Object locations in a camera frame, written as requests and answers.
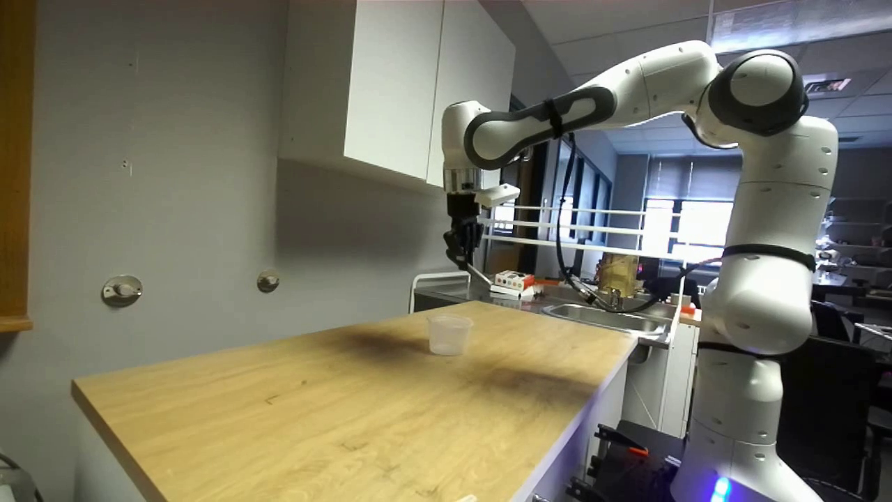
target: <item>plastic cup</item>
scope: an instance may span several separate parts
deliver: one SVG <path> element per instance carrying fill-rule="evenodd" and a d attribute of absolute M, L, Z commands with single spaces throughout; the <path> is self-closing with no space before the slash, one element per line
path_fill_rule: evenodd
<path fill-rule="evenodd" d="M 470 318 L 433 315 L 426 319 L 428 354 L 459 357 L 466 354 Z"/>

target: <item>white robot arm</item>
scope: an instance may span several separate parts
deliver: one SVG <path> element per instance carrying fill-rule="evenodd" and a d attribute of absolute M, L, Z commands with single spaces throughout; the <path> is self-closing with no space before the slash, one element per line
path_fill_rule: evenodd
<path fill-rule="evenodd" d="M 443 186 L 447 257 L 479 241 L 479 169 L 577 127 L 626 127 L 679 115 L 707 144 L 739 148 L 743 166 L 733 200 L 718 286 L 702 307 L 695 393 L 686 453 L 670 485 L 677 502 L 811 502 L 815 492 L 774 453 L 779 368 L 814 331 L 814 240 L 836 173 L 836 127 L 804 115 L 797 63 L 771 49 L 718 67 L 702 42 L 620 62 L 563 98 L 523 112 L 486 112 L 466 101 L 443 115 Z"/>

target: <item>desk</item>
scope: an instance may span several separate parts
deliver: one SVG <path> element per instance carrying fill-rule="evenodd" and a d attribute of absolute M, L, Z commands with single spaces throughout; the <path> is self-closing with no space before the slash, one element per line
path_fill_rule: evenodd
<path fill-rule="evenodd" d="M 475 322 L 466 357 L 426 354 L 436 313 Z M 468 301 L 84 375 L 72 395 L 144 499 L 502 502 L 530 499 L 633 346 Z"/>

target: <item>white cabinet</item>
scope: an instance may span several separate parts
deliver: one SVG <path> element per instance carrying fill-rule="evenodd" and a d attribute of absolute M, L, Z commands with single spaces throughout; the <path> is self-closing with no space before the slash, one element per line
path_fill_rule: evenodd
<path fill-rule="evenodd" d="M 443 109 L 506 105 L 512 71 L 512 43 L 475 0 L 289 0 L 284 57 L 284 159 L 433 183 Z"/>

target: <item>cabinet door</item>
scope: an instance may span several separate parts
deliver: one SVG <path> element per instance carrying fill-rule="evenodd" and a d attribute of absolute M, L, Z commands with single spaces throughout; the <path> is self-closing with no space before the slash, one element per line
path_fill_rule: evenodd
<path fill-rule="evenodd" d="M 341 154 L 426 177 L 443 0 L 357 0 Z"/>
<path fill-rule="evenodd" d="M 510 105 L 516 48 L 475 0 L 446 0 L 426 180 L 443 186 L 439 120 L 454 101 Z"/>

